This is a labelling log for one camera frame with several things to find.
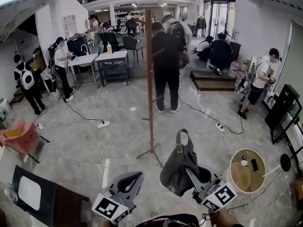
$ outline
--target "black bag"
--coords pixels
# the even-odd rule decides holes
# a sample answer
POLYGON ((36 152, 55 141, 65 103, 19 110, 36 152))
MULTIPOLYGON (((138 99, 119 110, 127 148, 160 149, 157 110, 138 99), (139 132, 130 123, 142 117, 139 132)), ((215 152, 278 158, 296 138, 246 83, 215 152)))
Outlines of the black bag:
POLYGON ((187 130, 181 129, 177 133, 176 147, 169 156, 160 174, 162 185, 179 197, 194 187, 187 174, 186 167, 190 168, 197 177, 199 176, 197 155, 194 152, 193 142, 187 130), (188 136, 188 142, 185 146, 181 143, 181 132, 186 133, 188 136))

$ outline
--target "man in black shirt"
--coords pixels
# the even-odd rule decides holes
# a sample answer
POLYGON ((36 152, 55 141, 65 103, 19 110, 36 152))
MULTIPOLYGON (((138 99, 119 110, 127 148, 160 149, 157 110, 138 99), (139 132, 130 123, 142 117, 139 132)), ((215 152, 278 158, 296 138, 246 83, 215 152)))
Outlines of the man in black shirt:
POLYGON ((156 105, 159 113, 164 112, 164 91, 168 83, 170 92, 170 111, 175 113, 178 108, 178 89, 179 89, 179 55, 183 55, 189 63, 189 56, 184 46, 179 40, 164 32, 161 23, 155 22, 151 25, 154 37, 151 39, 153 57, 153 71, 156 86, 156 105))
POLYGON ((221 75, 225 67, 230 67, 232 63, 232 48, 226 42, 226 34, 218 34, 218 40, 213 41, 211 45, 210 65, 209 67, 215 69, 218 75, 221 75))
MULTIPOLYGON (((22 71, 25 67, 26 70, 29 70, 31 71, 32 68, 29 66, 28 63, 24 63, 22 62, 21 60, 21 57, 19 54, 16 54, 14 56, 14 62, 17 64, 17 69, 19 71, 22 71)), ((40 93, 38 91, 38 88, 36 87, 36 85, 33 85, 31 88, 29 88, 28 90, 25 90, 21 84, 21 77, 20 77, 20 74, 17 73, 15 71, 15 80, 17 81, 18 83, 18 86, 21 87, 21 91, 24 95, 24 97, 29 101, 29 103, 31 104, 31 106, 33 107, 34 111, 35 111, 35 114, 39 115, 41 112, 34 100, 34 98, 36 99, 37 103, 39 104, 39 106, 41 107, 42 111, 45 109, 45 106, 44 104, 42 103, 42 100, 41 100, 41 97, 40 97, 40 93)))

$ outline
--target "white table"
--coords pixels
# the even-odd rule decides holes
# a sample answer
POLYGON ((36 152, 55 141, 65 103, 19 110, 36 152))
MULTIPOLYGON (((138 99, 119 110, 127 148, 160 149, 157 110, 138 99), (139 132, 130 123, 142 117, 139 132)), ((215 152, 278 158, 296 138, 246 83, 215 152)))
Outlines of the white table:
POLYGON ((99 74, 96 76, 94 66, 93 66, 94 61, 97 57, 98 57, 98 54, 89 54, 89 55, 83 55, 83 56, 76 57, 72 61, 69 61, 68 67, 71 69, 72 77, 73 77, 73 80, 75 82, 75 87, 77 87, 76 83, 87 82, 87 81, 95 81, 96 85, 97 85, 97 88, 99 88, 97 79, 99 78, 99 75, 101 74, 100 73, 100 68, 99 68, 99 74), (82 75, 81 75, 81 79, 77 80, 75 72, 73 70, 74 66, 77 66, 77 67, 90 66, 91 70, 92 70, 92 73, 93 73, 93 77, 90 76, 90 77, 83 78, 82 75))
POLYGON ((104 53, 100 54, 96 60, 98 63, 98 68, 100 70, 102 85, 105 86, 104 80, 117 80, 117 79, 126 79, 128 85, 128 79, 130 77, 130 71, 127 63, 127 51, 118 51, 112 54, 104 53), (116 64, 107 64, 106 66, 104 63, 106 62, 114 62, 114 61, 123 61, 124 62, 124 71, 122 73, 111 73, 107 74, 107 70, 112 70, 117 68, 116 64))

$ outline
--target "extension cord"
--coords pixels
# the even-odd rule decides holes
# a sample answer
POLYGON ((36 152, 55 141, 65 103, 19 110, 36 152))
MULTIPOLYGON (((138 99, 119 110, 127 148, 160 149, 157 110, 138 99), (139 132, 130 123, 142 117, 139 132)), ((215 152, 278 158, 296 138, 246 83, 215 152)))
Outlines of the extension cord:
POLYGON ((110 125, 109 121, 104 120, 104 123, 98 123, 98 129, 105 128, 110 125))
POLYGON ((215 124, 215 127, 218 131, 220 131, 222 133, 224 132, 223 126, 221 126, 219 123, 215 124))

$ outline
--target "wooden step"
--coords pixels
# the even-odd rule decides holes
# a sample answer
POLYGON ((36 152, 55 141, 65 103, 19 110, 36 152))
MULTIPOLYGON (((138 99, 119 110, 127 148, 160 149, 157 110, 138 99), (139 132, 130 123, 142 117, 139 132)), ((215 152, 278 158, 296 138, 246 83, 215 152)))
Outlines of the wooden step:
POLYGON ((226 72, 223 72, 222 75, 217 75, 212 71, 198 71, 193 70, 190 72, 190 78, 192 80, 209 80, 209 81, 232 81, 235 82, 236 78, 230 77, 226 72))
POLYGON ((199 91, 234 91, 236 86, 234 81, 218 80, 193 80, 199 91))

